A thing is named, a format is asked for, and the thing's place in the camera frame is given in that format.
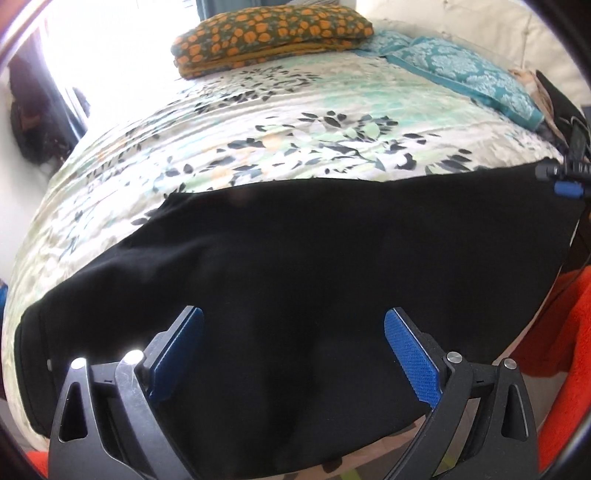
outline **bed sheet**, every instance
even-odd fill
[[[383,59],[325,53],[183,85],[154,109],[83,141],[53,177],[17,255],[2,366],[18,427],[14,367],[25,309],[143,225],[172,192],[332,177],[389,181],[515,166],[556,149],[536,134]]]

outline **black cloth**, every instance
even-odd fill
[[[296,471],[396,432],[427,407],[385,340],[389,308],[489,364],[550,290],[583,204],[534,167],[174,194],[25,312],[29,418],[50,431],[72,359],[117,361],[195,305],[203,350],[157,411],[202,477]]]

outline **teal pillowcase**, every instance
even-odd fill
[[[390,52],[389,63],[494,108],[517,125],[535,131],[544,115],[510,73],[475,52],[440,38],[419,37]]]
[[[410,45],[413,39],[394,30],[377,30],[355,53],[362,57],[385,57]]]

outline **wall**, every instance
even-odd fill
[[[20,154],[10,127],[8,72],[0,76],[0,278],[10,287],[18,247],[47,189],[48,178]]]

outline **orange fabric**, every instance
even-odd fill
[[[45,478],[49,477],[47,452],[27,452],[27,456],[29,457],[29,461]]]
[[[550,300],[577,272],[561,275]],[[533,377],[568,372],[538,435],[540,471],[552,463],[591,406],[591,267],[557,298],[511,355]]]

